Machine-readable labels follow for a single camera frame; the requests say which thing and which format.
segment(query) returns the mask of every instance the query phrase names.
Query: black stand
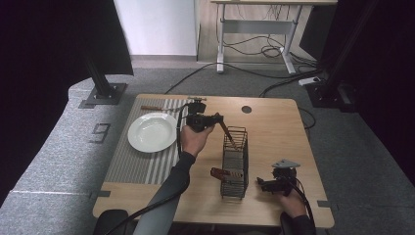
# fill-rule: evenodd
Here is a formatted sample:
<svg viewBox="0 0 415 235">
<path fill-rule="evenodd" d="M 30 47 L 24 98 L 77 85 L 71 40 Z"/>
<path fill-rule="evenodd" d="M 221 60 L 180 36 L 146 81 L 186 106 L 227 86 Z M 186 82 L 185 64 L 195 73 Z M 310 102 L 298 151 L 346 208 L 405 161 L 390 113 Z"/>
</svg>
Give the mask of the black stand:
<svg viewBox="0 0 415 235">
<path fill-rule="evenodd" d="M 337 92 L 334 92 L 330 96 L 324 96 L 324 84 L 308 84 L 305 85 L 305 89 L 308 92 L 308 97 L 311 104 L 315 108 L 331 108 L 340 109 L 345 113 L 354 113 L 355 110 L 355 90 L 352 86 L 341 82 L 337 88 Z"/>
<path fill-rule="evenodd" d="M 97 69 L 86 52 L 83 53 L 83 58 L 95 87 L 89 94 L 88 99 L 82 101 L 79 108 L 93 109 L 96 105 L 117 105 L 125 90 L 126 83 L 108 83 L 105 75 Z"/>
</svg>

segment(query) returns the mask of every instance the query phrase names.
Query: power strip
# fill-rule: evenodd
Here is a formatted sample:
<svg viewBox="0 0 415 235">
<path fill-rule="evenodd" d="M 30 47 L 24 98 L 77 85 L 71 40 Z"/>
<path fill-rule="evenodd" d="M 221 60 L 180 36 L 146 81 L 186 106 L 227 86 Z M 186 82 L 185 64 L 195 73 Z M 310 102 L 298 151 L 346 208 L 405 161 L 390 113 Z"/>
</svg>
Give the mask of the power strip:
<svg viewBox="0 0 415 235">
<path fill-rule="evenodd" d="M 305 79 L 301 79 L 299 80 L 299 85 L 300 86 L 304 86 L 306 84 L 310 84 L 310 83 L 314 83 L 314 82 L 319 82 L 322 79 L 319 78 L 318 76 L 314 76 L 314 77 L 310 77 L 310 78 L 305 78 Z"/>
</svg>

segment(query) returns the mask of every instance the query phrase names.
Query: human hand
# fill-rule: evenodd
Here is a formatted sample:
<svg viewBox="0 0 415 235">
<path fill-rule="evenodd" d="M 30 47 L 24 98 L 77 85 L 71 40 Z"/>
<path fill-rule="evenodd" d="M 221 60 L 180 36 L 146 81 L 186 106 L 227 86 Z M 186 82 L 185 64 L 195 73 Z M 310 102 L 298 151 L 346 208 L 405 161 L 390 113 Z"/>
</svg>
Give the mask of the human hand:
<svg viewBox="0 0 415 235">
<path fill-rule="evenodd" d="M 208 140 L 208 135 L 211 134 L 213 129 L 214 125 L 201 132 L 195 132 L 189 125 L 183 126 L 180 133 L 182 150 L 196 158 L 200 151 L 204 148 Z"/>
<path fill-rule="evenodd" d="M 287 197 L 284 196 L 284 192 L 276 192 L 275 196 L 278 202 L 281 203 L 284 212 L 286 212 L 291 218 L 295 218 L 300 215 L 307 215 L 304 201 L 295 189 L 292 189 L 291 193 Z"/>
</svg>

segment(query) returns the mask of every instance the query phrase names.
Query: gray floor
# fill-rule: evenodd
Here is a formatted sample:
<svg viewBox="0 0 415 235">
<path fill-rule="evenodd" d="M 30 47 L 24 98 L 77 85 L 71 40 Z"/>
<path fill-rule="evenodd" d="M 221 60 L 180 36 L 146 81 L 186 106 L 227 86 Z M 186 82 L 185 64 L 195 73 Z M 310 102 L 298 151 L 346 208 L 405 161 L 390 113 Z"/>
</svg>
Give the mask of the gray floor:
<svg viewBox="0 0 415 235">
<path fill-rule="evenodd" d="M 0 234 L 92 233 L 96 222 L 92 209 L 135 96 L 162 94 L 202 66 L 171 58 L 138 60 L 133 65 L 134 76 L 108 76 L 110 82 L 128 84 L 117 106 L 78 108 L 94 86 L 91 79 L 70 89 L 61 119 L 0 210 Z M 274 69 L 258 71 L 287 74 L 281 65 Z M 257 97 L 278 81 L 240 70 L 217 74 L 208 67 L 170 94 Z M 294 99 L 317 119 L 309 140 L 336 221 L 333 228 L 319 229 L 319 234 L 415 234 L 415 189 L 359 114 L 314 109 L 305 89 L 295 82 L 271 90 L 267 97 Z M 301 116 L 311 122 L 307 114 Z M 97 123 L 111 125 L 103 144 L 90 142 L 102 137 L 92 133 Z M 202 227 L 193 224 L 187 229 L 195 226 Z M 269 230 L 223 229 L 262 231 L 250 234 Z"/>
</svg>

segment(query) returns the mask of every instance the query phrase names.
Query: utensil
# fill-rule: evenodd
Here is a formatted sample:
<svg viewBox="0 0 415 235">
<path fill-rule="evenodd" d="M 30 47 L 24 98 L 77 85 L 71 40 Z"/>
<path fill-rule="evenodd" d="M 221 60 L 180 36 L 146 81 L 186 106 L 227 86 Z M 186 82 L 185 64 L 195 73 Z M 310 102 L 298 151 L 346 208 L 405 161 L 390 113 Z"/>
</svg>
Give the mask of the utensil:
<svg viewBox="0 0 415 235">
<path fill-rule="evenodd" d="M 181 107 L 164 109 L 162 107 L 157 107 L 157 106 L 141 106 L 141 110 L 149 110 L 149 111 L 171 111 L 171 112 L 178 112 L 178 111 L 180 111 L 180 109 L 181 109 Z"/>
</svg>

